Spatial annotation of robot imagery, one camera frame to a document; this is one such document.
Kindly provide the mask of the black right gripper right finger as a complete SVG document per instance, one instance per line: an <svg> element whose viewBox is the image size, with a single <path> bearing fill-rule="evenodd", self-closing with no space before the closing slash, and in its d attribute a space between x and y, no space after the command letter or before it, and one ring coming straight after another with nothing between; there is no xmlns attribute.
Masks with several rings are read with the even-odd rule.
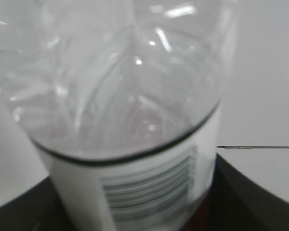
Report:
<svg viewBox="0 0 289 231"><path fill-rule="evenodd" d="M213 184L184 231L289 231L289 203L217 156Z"/></svg>

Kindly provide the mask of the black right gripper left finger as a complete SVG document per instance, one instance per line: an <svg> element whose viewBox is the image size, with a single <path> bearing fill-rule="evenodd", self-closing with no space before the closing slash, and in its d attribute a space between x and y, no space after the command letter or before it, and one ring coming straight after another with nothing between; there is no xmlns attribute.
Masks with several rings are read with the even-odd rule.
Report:
<svg viewBox="0 0 289 231"><path fill-rule="evenodd" d="M73 231L49 178L0 207L0 231Z"/></svg>

